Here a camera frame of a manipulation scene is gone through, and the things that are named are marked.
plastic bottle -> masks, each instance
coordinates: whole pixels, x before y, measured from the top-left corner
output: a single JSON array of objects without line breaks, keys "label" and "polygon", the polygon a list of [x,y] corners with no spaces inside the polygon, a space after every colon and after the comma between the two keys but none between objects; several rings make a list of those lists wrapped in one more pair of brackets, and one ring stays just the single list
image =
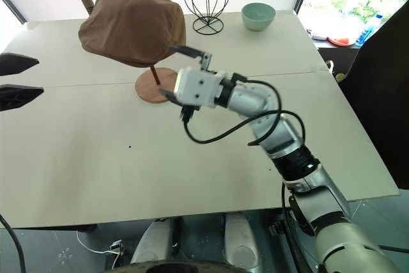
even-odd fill
[{"label": "plastic bottle", "polygon": [[362,34],[357,38],[355,45],[362,46],[373,35],[376,28],[381,24],[382,15],[379,13],[372,17],[366,24]]}]

white cable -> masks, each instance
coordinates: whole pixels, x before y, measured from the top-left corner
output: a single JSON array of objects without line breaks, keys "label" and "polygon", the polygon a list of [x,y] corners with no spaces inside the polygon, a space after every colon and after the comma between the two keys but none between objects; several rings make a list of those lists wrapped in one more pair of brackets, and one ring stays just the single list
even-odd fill
[{"label": "white cable", "polygon": [[118,255],[116,255],[116,257],[115,257],[114,263],[112,264],[112,269],[111,270],[113,270],[115,268],[116,260],[118,260],[119,257],[120,257],[120,254],[118,253]]},{"label": "white cable", "polygon": [[96,251],[96,250],[94,250],[94,249],[90,249],[88,246],[86,246],[85,244],[83,244],[83,243],[81,242],[81,240],[79,240],[78,231],[77,231],[77,239],[78,239],[78,242],[80,243],[80,245],[82,245],[83,247],[85,247],[85,248],[86,248],[88,251],[90,251],[90,252],[93,252],[93,253],[96,253],[96,254],[115,254],[115,255],[117,255],[117,258],[118,258],[118,256],[120,255],[119,252],[114,252],[114,251]]}]

floor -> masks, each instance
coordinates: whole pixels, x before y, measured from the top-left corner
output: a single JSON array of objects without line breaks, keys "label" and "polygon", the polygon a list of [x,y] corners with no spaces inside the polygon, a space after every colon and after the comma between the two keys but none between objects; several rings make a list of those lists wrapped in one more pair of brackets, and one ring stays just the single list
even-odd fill
[{"label": "floor", "polygon": [[[409,249],[409,191],[401,196],[370,199],[351,203],[353,220],[363,227],[375,243]],[[295,272],[291,255],[282,235],[273,237],[259,223],[258,211],[246,212],[258,241],[265,272]],[[223,260],[220,214],[183,218],[181,251],[177,258]],[[79,233],[81,240],[93,249],[104,251],[115,240],[122,239],[129,251],[141,238],[151,221],[99,224],[92,233]],[[297,230],[302,250],[311,268],[318,263],[314,239]],[[74,231],[17,230],[29,273],[99,273],[105,268],[105,256],[87,251],[77,241]],[[399,267],[409,272],[409,254],[385,251]],[[5,230],[0,230],[0,272],[18,272],[14,245]]]}]

wooden round base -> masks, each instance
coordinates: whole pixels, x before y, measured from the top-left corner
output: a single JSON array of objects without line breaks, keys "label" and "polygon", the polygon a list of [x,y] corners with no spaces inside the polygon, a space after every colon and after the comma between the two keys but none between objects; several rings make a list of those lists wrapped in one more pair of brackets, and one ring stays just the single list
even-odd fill
[{"label": "wooden round base", "polygon": [[167,102],[167,99],[159,93],[159,89],[173,92],[178,74],[170,68],[156,67],[155,70],[160,84],[156,84],[152,71],[147,70],[136,80],[135,90],[145,102],[160,104],[161,102]]}]

red object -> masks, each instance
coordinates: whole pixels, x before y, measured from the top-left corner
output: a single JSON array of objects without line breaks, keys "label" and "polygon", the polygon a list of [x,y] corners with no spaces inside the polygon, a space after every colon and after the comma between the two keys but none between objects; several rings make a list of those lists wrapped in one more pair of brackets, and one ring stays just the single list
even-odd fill
[{"label": "red object", "polygon": [[354,40],[351,40],[349,38],[329,38],[328,37],[328,41],[330,41],[334,45],[341,46],[341,47],[352,46],[355,43]]}]

